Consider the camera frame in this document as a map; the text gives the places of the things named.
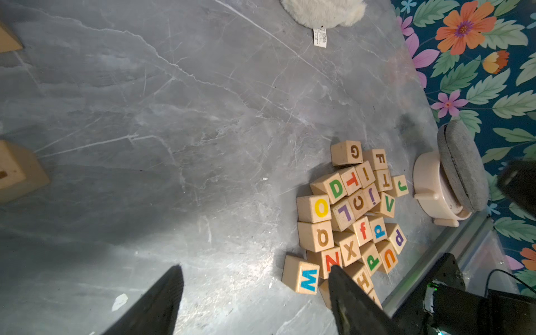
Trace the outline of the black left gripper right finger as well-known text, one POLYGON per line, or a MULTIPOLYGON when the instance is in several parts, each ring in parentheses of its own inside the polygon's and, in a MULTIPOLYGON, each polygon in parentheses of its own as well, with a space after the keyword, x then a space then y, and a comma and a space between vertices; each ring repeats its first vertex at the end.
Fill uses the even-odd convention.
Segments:
POLYGON ((339 334, 404 333, 341 267, 332 267, 328 283, 332 313, 339 334))

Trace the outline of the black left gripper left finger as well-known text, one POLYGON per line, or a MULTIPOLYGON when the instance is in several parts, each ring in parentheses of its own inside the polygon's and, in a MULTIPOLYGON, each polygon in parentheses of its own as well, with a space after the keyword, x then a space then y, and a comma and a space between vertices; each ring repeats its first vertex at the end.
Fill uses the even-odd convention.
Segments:
POLYGON ((105 333, 173 334, 183 292, 183 273, 174 265, 105 333))

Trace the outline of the wooden block letter E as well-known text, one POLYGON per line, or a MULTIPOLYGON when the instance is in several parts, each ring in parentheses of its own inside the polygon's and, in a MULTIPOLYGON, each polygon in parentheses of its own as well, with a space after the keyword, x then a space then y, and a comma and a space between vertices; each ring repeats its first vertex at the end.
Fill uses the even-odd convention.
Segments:
POLYGON ((1 204, 49 183, 49 177, 33 152, 1 140, 1 204))

